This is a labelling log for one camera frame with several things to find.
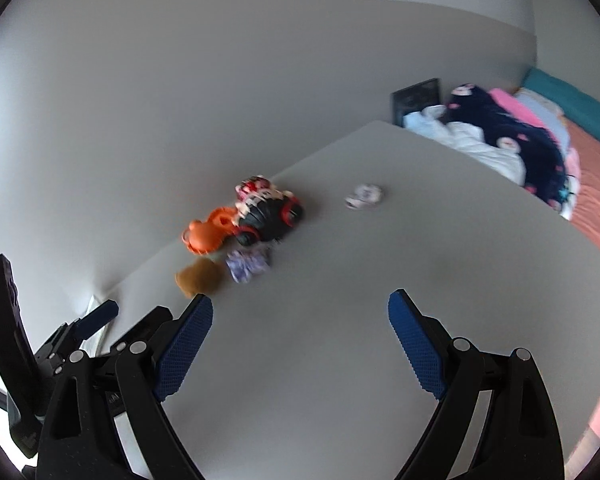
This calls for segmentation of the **brown plush ball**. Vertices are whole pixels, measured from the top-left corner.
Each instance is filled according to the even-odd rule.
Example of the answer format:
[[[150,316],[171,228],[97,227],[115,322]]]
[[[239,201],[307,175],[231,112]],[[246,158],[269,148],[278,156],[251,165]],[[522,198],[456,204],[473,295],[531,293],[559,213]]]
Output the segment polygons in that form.
[[[214,295],[224,281],[222,266],[209,258],[198,258],[174,275],[175,284],[187,298],[198,294]]]

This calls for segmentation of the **orange plastic toy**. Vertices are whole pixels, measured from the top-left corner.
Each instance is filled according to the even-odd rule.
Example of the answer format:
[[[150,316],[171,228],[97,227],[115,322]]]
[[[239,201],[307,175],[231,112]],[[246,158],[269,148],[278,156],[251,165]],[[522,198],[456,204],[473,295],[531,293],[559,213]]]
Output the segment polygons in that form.
[[[237,232],[235,207],[219,207],[204,220],[192,220],[181,235],[184,246],[194,255],[217,252],[224,242]]]

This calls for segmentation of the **bed with salmon sheet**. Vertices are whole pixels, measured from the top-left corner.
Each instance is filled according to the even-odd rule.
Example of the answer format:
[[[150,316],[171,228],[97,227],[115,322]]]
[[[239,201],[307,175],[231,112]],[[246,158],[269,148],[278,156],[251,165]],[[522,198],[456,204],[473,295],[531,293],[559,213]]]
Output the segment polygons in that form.
[[[600,250],[600,141],[566,120],[580,160],[580,192],[571,223]]]

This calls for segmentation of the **purple white crumpled wrapper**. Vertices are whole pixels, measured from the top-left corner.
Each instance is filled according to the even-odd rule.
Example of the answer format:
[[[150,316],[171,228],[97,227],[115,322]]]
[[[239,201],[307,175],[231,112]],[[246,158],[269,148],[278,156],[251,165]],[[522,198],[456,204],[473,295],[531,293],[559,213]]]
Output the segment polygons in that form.
[[[259,245],[232,250],[226,255],[225,264],[236,283],[248,283],[255,276],[270,270],[271,248]]]

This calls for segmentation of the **navy patterned clothes pile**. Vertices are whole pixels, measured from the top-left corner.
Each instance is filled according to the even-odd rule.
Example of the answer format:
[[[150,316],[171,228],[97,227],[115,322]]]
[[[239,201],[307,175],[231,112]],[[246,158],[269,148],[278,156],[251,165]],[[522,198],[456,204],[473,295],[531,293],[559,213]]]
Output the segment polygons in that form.
[[[546,129],[522,122],[474,84],[452,90],[448,115],[480,128],[486,144],[517,155],[524,165],[521,186],[557,212],[566,210],[571,190],[565,159]]]

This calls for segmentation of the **small white crumpled wrapper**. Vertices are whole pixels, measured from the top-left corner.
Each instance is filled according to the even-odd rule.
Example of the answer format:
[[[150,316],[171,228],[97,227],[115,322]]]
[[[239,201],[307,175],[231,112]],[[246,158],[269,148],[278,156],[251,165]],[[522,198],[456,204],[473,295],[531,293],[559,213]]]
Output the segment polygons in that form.
[[[384,191],[376,184],[358,185],[344,200],[352,210],[368,209],[377,206],[384,198]]]

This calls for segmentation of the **red black toy car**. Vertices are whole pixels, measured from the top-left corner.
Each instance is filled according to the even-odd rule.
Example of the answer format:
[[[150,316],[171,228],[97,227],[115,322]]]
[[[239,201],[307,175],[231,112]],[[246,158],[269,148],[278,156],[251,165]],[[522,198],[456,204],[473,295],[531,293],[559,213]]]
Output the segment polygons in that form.
[[[235,194],[235,237],[244,247],[281,240],[304,216],[294,194],[263,176],[242,180]]]

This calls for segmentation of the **white crumpled cloth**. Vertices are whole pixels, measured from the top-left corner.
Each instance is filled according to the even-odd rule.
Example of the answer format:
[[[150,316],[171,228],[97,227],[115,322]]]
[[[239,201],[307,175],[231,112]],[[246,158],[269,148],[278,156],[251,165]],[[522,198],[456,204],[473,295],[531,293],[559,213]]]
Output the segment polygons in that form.
[[[474,125],[445,122],[447,111],[444,105],[427,106],[419,112],[405,115],[403,127],[481,162],[516,185],[524,184],[526,168],[513,148],[487,144],[483,130]]]

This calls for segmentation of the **teal pillow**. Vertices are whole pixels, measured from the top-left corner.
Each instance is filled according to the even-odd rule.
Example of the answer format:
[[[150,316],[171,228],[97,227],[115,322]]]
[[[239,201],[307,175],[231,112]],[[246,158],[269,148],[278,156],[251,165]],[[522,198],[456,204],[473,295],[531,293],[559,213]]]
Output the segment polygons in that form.
[[[600,142],[600,102],[572,84],[530,68],[521,84],[559,105],[565,116]]]

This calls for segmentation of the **folded pastel clothes stack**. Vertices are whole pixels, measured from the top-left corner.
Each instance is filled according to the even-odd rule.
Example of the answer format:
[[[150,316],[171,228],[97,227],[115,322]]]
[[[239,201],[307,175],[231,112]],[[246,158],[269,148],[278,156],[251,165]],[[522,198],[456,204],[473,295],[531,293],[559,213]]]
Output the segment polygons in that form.
[[[571,221],[580,192],[581,169],[580,157],[571,143],[564,112],[554,102],[525,88],[519,89],[514,94],[494,88],[489,91],[489,94],[496,104],[521,122],[543,128],[552,134],[562,152],[569,184],[568,196],[562,205],[560,215]]]

